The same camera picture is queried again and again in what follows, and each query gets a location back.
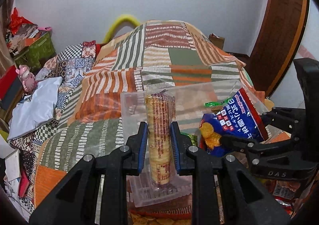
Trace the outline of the blue biscuit snack bag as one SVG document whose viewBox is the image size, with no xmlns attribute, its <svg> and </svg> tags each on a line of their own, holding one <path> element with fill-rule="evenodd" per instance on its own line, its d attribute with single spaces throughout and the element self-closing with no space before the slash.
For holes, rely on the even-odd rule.
<svg viewBox="0 0 319 225">
<path fill-rule="evenodd" d="M 240 88 L 216 113 L 205 113 L 199 130 L 206 152 L 215 157 L 229 153 L 220 143 L 224 135 L 262 143 L 269 135 L 262 119 L 248 97 L 245 89 Z"/>
</svg>

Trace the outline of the tall cracker sleeve pack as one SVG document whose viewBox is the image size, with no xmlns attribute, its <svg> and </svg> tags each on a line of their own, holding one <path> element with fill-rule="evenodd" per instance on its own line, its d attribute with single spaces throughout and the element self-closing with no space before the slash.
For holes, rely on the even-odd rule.
<svg viewBox="0 0 319 225">
<path fill-rule="evenodd" d="M 147 94 L 145 102 L 150 176 L 155 185 L 162 186 L 171 177 L 170 125 L 176 119 L 175 97 L 162 91 Z"/>
</svg>

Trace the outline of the red snack bags pile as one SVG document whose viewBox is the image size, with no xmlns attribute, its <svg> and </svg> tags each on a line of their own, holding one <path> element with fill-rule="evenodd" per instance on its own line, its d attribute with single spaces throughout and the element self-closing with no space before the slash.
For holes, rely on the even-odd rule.
<svg viewBox="0 0 319 225">
<path fill-rule="evenodd" d="M 263 184 L 264 187 L 266 187 L 268 192 L 284 208 L 290 217 L 296 214 L 296 212 L 303 205 L 314 183 L 312 182 L 305 190 L 301 191 L 300 196 L 297 196 L 298 190 L 301 188 L 301 184 L 299 182 L 260 178 L 258 178 L 258 180 Z"/>
</svg>

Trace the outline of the clear plastic storage bin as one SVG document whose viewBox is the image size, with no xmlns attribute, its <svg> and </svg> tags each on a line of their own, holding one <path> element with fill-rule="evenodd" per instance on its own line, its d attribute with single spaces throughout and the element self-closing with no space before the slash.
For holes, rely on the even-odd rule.
<svg viewBox="0 0 319 225">
<path fill-rule="evenodd" d="M 176 121 L 181 132 L 200 137 L 199 125 L 202 116 L 210 111 L 208 102 L 222 102 L 232 97 L 243 84 L 235 79 L 220 82 L 200 83 L 164 88 L 163 91 L 175 98 Z M 140 122 L 147 121 L 145 96 L 147 92 L 123 92 L 121 115 L 124 139 L 138 132 Z M 156 187 L 150 176 L 149 158 L 139 176 L 129 177 L 130 197 L 136 207 L 144 207 L 174 200 L 192 193 L 192 178 L 179 176 L 171 167 L 170 182 Z"/>
</svg>

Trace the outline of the white pillow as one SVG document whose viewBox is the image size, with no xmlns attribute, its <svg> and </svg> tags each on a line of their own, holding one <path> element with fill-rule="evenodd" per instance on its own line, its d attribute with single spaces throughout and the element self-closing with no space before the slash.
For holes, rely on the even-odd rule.
<svg viewBox="0 0 319 225">
<path fill-rule="evenodd" d="M 31 100 L 17 104 L 12 112 L 8 140 L 20 138 L 53 120 L 62 80 L 55 77 L 39 82 Z"/>
</svg>

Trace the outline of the brown paper bag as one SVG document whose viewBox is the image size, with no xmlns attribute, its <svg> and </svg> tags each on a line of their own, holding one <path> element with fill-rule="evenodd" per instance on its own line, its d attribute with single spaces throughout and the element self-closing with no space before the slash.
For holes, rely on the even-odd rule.
<svg viewBox="0 0 319 225">
<path fill-rule="evenodd" d="M 215 34 L 210 34 L 209 41 L 211 41 L 211 43 L 213 43 L 214 46 L 222 50 L 224 47 L 225 38 L 217 36 Z"/>
</svg>

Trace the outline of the brown wooden door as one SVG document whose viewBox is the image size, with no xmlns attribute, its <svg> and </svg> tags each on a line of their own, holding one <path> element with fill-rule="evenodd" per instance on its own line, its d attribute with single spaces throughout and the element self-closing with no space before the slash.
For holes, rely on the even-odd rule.
<svg viewBox="0 0 319 225">
<path fill-rule="evenodd" d="M 246 70 L 254 88 L 271 96 L 288 71 L 307 24 L 310 0 L 268 0 Z"/>
</svg>

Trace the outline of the striped patchwork blanket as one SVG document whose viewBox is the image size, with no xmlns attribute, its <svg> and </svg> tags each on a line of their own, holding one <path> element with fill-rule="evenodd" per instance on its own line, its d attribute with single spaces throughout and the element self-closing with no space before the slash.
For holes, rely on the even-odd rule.
<svg viewBox="0 0 319 225">
<path fill-rule="evenodd" d="M 35 205 L 84 153 L 102 156 L 124 144 L 123 92 L 218 82 L 216 95 L 224 100 L 235 79 L 254 95 L 259 109 L 265 107 L 264 93 L 255 90 L 243 62 L 213 45 L 191 24 L 149 21 L 95 49 L 93 68 L 69 97 L 57 133 L 40 151 Z"/>
</svg>

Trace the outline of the pink plush toy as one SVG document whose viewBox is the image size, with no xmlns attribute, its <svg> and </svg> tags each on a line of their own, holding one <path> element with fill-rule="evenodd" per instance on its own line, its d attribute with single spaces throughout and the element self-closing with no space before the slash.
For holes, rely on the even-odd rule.
<svg viewBox="0 0 319 225">
<path fill-rule="evenodd" d="M 27 65 L 20 65 L 16 69 L 16 73 L 22 82 L 24 91 L 28 94 L 32 94 L 36 88 L 37 82 L 34 74 L 30 71 L 30 68 Z"/>
</svg>

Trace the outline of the red flat box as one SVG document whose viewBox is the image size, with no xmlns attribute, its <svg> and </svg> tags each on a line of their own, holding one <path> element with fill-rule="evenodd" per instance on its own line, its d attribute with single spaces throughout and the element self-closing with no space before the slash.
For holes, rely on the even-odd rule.
<svg viewBox="0 0 319 225">
<path fill-rule="evenodd" d="M 9 67 L 6 73 L 1 77 L 0 80 L 0 99 L 3 100 L 8 89 L 11 87 L 18 74 L 16 73 L 16 67 L 13 65 Z"/>
</svg>

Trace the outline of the checkered patchwork quilt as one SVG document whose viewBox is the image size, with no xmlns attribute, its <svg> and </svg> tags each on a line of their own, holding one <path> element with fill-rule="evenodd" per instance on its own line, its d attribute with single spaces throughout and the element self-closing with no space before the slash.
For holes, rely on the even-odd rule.
<svg viewBox="0 0 319 225">
<path fill-rule="evenodd" d="M 92 69 L 96 52 L 95 41 L 68 46 L 63 52 L 49 59 L 36 75 L 37 81 L 62 77 L 62 83 L 58 90 L 53 120 L 35 131 L 10 141 L 11 146 L 18 148 L 21 153 L 22 167 L 30 182 L 25 195 L 19 196 L 17 200 L 12 200 L 25 219 L 28 219 L 34 210 L 33 188 L 40 148 L 44 141 L 67 126 L 67 120 L 74 113 L 80 96 L 82 80 Z"/>
</svg>

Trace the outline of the green cardboard box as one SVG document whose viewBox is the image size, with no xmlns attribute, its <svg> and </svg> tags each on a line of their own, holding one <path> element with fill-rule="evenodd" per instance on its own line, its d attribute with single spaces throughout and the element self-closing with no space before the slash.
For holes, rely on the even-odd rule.
<svg viewBox="0 0 319 225">
<path fill-rule="evenodd" d="M 31 71 L 41 69 L 56 54 L 49 32 L 41 37 L 25 38 L 18 43 L 17 48 L 18 54 L 14 57 L 16 67 L 27 65 Z"/>
</svg>

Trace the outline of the yellow curved headboard tube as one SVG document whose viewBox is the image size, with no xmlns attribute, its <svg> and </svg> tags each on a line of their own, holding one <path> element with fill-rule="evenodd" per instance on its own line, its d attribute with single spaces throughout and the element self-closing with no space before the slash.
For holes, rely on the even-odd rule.
<svg viewBox="0 0 319 225">
<path fill-rule="evenodd" d="M 111 39 L 114 37 L 114 34 L 117 33 L 118 30 L 120 30 L 121 27 L 124 25 L 131 26 L 132 28 L 136 28 L 141 23 L 136 17 L 129 15 L 129 14 L 122 14 L 113 22 L 113 24 L 110 26 L 110 28 L 107 30 L 103 42 L 104 44 L 107 44 L 111 41 Z"/>
</svg>

